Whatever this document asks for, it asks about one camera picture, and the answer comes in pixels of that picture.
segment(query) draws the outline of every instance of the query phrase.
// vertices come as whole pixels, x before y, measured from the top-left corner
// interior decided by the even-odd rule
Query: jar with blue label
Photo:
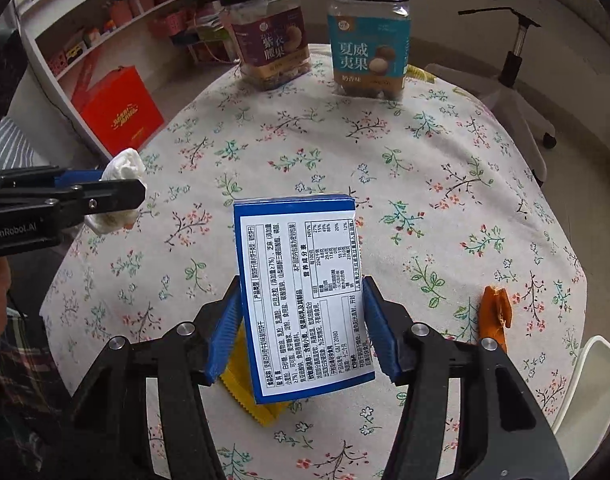
[[[336,93],[398,99],[407,69],[409,0],[332,0],[327,22]]]

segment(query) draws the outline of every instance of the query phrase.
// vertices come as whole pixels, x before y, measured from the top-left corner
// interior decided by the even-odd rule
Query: plaid clothing
[[[41,345],[28,324],[8,316],[1,337],[0,447],[18,450],[8,460],[22,461],[31,473],[40,471],[47,447],[58,438],[58,418],[70,396],[46,342]]]

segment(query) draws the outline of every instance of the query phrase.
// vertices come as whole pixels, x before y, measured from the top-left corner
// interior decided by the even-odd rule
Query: caster wheel
[[[543,146],[548,150],[551,150],[556,145],[556,137],[552,137],[549,134],[545,134],[543,137]]]
[[[536,176],[536,172],[534,170],[531,170],[531,174],[534,176],[534,179],[536,180],[536,184],[538,184],[538,187],[543,187],[544,182]]]

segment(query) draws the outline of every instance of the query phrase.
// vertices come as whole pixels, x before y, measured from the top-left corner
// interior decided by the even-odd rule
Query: tablecloth
[[[475,342],[483,289],[507,289],[508,354],[553,422],[586,279],[510,136],[476,98],[422,71],[401,102],[381,102],[332,93],[328,46],[312,46],[311,60],[310,73],[270,92],[235,69],[221,76],[142,151],[147,198],[134,228],[82,229],[41,309],[69,390],[112,335],[155,338],[223,295],[238,273],[235,199],[344,192],[356,201],[363,272],[413,319]],[[155,386],[149,437],[168,475]],[[370,383],[291,402],[267,428],[219,383],[202,396],[230,480],[352,480],[382,474],[406,388],[377,370]],[[458,445],[457,401],[453,384],[441,475]]]

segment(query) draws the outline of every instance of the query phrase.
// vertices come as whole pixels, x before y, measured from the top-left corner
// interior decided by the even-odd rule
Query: red gift bag
[[[134,66],[109,72],[89,89],[80,115],[112,156],[137,150],[163,124]]]

